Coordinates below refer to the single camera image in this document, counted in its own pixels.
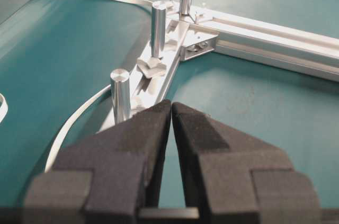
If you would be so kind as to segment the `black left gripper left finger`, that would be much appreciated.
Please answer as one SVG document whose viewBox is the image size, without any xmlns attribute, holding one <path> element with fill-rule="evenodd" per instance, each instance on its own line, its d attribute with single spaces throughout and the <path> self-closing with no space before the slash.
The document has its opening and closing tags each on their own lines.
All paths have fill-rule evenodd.
<svg viewBox="0 0 339 224">
<path fill-rule="evenodd" d="M 63 148 L 32 181 L 24 223 L 136 223 L 156 206 L 171 125 L 169 100 Z"/>
</svg>

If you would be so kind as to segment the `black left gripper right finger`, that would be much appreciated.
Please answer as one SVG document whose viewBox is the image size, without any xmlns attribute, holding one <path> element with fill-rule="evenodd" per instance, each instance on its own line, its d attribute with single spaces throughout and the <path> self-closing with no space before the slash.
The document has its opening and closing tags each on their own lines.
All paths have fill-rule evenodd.
<svg viewBox="0 0 339 224">
<path fill-rule="evenodd" d="M 172 105 L 185 203 L 203 223 L 320 223 L 311 180 L 287 153 L 187 105 Z"/>
</svg>

